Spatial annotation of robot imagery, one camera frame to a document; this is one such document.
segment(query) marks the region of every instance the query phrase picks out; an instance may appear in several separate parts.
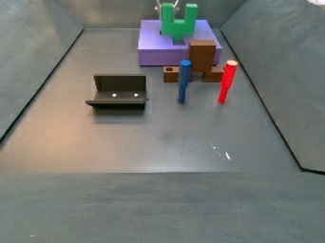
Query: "purple block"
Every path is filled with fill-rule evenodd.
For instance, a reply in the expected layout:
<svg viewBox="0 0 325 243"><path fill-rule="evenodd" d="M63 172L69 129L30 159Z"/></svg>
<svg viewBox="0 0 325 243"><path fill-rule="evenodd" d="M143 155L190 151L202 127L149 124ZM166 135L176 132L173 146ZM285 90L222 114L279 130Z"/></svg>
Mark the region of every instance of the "purple block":
<svg viewBox="0 0 325 243"><path fill-rule="evenodd" d="M172 36L161 35L161 20L142 20L138 37L138 63L139 65L180 65L188 59L188 44L190 40L214 40L216 55L213 64L218 65L222 47L213 34L206 20L196 21L196 31L185 36L182 44L174 44Z"/></svg>

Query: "gray wall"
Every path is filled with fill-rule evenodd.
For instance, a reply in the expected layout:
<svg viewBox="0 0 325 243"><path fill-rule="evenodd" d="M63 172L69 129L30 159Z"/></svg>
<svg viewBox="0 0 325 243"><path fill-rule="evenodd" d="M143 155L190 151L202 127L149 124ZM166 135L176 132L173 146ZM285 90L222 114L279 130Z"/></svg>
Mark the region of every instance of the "gray wall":
<svg viewBox="0 0 325 243"><path fill-rule="evenodd" d="M325 171L325 10L248 0L222 32L301 166Z"/></svg>
<svg viewBox="0 0 325 243"><path fill-rule="evenodd" d="M53 0L0 0L0 139L82 30Z"/></svg>
<svg viewBox="0 0 325 243"><path fill-rule="evenodd" d="M87 28L139 28L142 19L157 19L155 0L57 0ZM197 3L198 17L220 28L246 0L184 0Z"/></svg>

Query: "blue cylinder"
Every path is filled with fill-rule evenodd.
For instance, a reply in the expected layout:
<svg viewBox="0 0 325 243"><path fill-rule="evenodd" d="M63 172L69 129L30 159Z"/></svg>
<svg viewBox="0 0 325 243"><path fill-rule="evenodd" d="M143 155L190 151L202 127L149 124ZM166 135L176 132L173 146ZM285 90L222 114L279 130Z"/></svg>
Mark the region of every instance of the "blue cylinder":
<svg viewBox="0 0 325 243"><path fill-rule="evenodd" d="M186 102L186 94L188 94L188 83L190 79L190 67L192 62L189 60L182 60L180 63L180 95L178 95L178 103Z"/></svg>
<svg viewBox="0 0 325 243"><path fill-rule="evenodd" d="M192 67L192 62L189 60L182 60L180 63L178 85L184 88L188 87L188 83L190 79L190 67Z"/></svg>

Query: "red peg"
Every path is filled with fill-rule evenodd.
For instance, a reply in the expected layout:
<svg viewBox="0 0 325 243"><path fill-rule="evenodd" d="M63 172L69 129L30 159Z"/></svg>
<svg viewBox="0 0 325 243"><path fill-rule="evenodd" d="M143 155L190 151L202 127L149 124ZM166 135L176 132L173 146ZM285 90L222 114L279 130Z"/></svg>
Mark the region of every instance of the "red peg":
<svg viewBox="0 0 325 243"><path fill-rule="evenodd" d="M237 68L238 68L238 62L229 60L225 65L225 72L224 72L224 76L221 79L221 90L220 90L220 95L218 95L218 101L221 103L225 103L225 101L226 101L229 88L232 86L233 79L234 79L234 76L237 73Z"/></svg>

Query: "orange block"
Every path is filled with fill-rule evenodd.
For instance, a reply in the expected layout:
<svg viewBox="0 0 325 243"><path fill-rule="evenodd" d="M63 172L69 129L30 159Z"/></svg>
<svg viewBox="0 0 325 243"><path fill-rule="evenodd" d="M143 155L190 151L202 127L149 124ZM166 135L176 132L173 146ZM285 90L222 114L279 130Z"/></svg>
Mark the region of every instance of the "orange block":
<svg viewBox="0 0 325 243"><path fill-rule="evenodd" d="M165 66L164 67L164 82L165 83L178 83L180 67L178 66Z"/></svg>
<svg viewBox="0 0 325 243"><path fill-rule="evenodd" d="M220 83L224 75L224 66L213 66L212 71L205 73L205 82Z"/></svg>
<svg viewBox="0 0 325 243"><path fill-rule="evenodd" d="M216 54L214 40L190 40L188 53L192 72L210 72Z"/></svg>

